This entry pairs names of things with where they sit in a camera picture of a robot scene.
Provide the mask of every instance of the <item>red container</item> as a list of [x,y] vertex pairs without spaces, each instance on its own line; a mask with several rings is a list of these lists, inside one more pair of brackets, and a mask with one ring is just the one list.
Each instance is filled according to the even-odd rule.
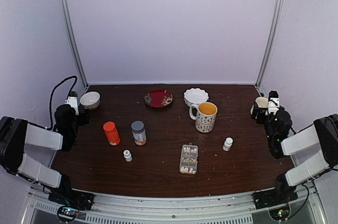
[[106,122],[104,124],[104,131],[110,145],[117,146],[118,144],[120,144],[121,139],[120,136],[118,135],[115,123]]

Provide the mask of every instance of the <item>ventilation grille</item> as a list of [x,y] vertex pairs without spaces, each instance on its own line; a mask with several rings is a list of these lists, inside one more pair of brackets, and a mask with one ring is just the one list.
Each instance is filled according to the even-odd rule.
[[[172,224],[173,222],[162,222],[162,221],[144,221],[144,222],[134,222],[129,220],[117,220],[115,218],[110,217],[100,217],[100,216],[94,216],[91,214],[87,214],[86,216],[86,223],[90,224]],[[253,224],[252,221],[252,215],[247,214],[245,216],[241,217],[233,217],[233,218],[225,218],[218,221],[205,221],[205,222],[191,222],[191,221],[185,221],[180,222],[184,224]]]
[[56,213],[58,210],[56,206],[41,201],[36,202],[35,208],[50,213]]

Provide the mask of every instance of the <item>scalloped white bowl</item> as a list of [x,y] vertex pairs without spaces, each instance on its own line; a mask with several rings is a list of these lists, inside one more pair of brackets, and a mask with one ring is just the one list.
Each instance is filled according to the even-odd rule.
[[191,88],[184,92],[184,101],[189,107],[192,104],[201,104],[208,101],[209,94],[200,88]]

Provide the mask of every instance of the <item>mug handle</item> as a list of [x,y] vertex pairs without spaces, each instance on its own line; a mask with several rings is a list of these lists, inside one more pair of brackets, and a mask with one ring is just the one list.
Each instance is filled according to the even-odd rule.
[[189,115],[190,115],[191,119],[196,120],[196,117],[192,114],[192,109],[193,109],[193,108],[197,109],[197,108],[198,108],[198,105],[192,104],[192,105],[190,106],[190,108],[189,108]]

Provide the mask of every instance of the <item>bottle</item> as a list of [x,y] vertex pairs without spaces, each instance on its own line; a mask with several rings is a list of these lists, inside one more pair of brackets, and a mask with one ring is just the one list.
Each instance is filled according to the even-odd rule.
[[123,151],[123,156],[126,159],[126,162],[131,162],[132,161],[132,154],[130,153],[129,150],[124,150]]
[[147,143],[146,130],[144,124],[141,121],[135,121],[132,123],[133,137],[135,144],[143,146]]
[[226,138],[226,140],[224,141],[223,150],[229,151],[232,146],[232,143],[233,143],[232,138]]
[[118,135],[115,123],[106,122],[104,124],[104,131],[110,145],[117,146],[118,144],[120,144],[121,139],[120,136]]

